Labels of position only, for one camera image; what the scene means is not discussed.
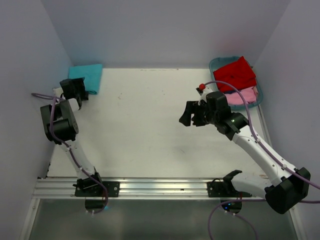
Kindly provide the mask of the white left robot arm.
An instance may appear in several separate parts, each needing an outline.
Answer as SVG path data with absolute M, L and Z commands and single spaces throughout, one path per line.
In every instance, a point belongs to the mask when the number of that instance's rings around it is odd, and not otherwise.
M 82 102 L 89 99 L 84 80 L 84 77 L 62 80 L 59 84 L 63 96 L 54 97 L 52 104 L 40 108 L 40 113 L 47 139 L 65 152 L 76 171 L 76 193 L 96 197 L 103 194 L 105 187 L 77 140 L 79 128 L 74 115 L 82 108 Z

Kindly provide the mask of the turquoise t shirt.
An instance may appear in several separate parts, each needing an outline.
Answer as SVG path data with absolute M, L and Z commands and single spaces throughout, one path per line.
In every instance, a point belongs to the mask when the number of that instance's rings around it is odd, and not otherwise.
M 84 78 L 86 91 L 91 95 L 97 95 L 100 91 L 102 73 L 102 64 L 78 65 L 69 67 L 68 78 Z

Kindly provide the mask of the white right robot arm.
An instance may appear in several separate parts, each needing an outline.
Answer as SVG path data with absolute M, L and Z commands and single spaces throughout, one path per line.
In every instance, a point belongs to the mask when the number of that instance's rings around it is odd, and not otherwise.
M 187 101 L 179 122 L 186 127 L 214 125 L 217 131 L 242 148 L 267 178 L 252 177 L 233 170 L 221 181 L 207 183 L 209 197 L 237 197 L 241 193 L 260 197 L 277 213 L 284 214 L 309 192 L 310 172 L 282 158 L 251 129 L 248 117 L 231 110 L 219 91 L 201 91 L 200 100 Z

